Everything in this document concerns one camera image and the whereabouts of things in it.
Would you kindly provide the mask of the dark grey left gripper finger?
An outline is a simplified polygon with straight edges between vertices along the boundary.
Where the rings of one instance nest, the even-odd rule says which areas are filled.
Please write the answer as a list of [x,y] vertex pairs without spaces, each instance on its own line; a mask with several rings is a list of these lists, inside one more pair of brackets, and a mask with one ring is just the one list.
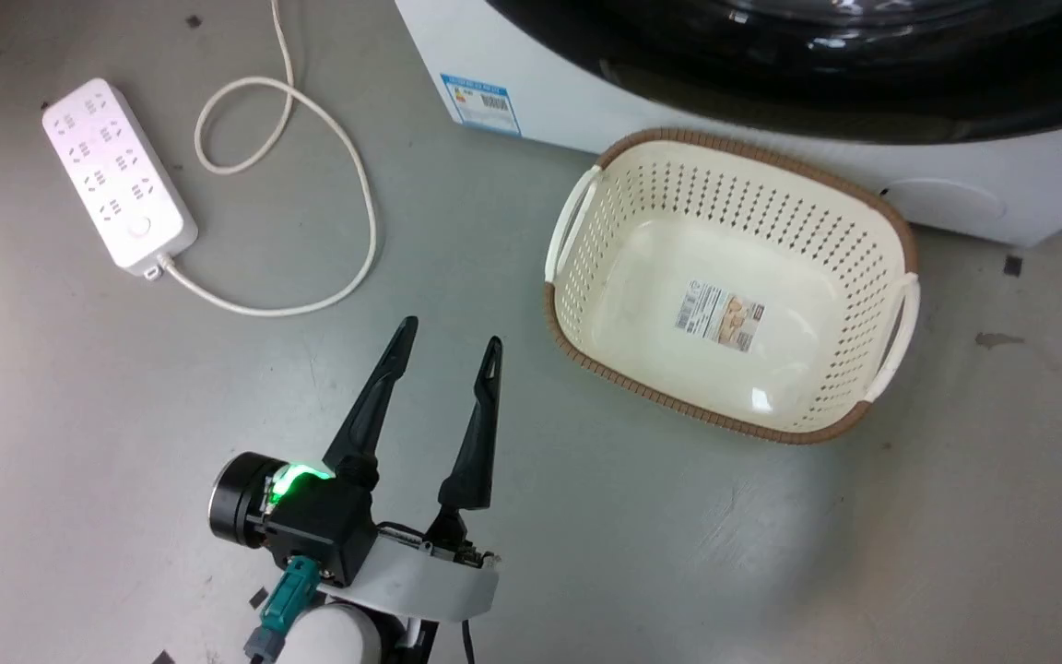
[[501,399],[501,338],[492,337],[473,385],[475,407],[450,475],[440,486],[438,501],[445,509],[484,510],[490,507],[496,437]]
[[388,341],[367,382],[342,421],[336,437],[322,457],[341,482],[374,491],[379,482],[378,442],[384,425],[389,401],[407,370],[410,352],[419,328],[416,316],[406,316]]

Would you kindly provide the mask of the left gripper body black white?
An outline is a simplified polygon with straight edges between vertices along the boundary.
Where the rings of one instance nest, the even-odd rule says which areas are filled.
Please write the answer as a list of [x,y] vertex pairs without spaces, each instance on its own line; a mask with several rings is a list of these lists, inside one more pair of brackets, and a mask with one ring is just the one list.
[[425,532],[372,518],[358,474],[337,478],[247,452],[218,474],[212,534],[266,548],[277,567],[301,563],[313,588],[400,619],[462,623],[489,612],[496,554],[473,545],[461,510],[444,505]]

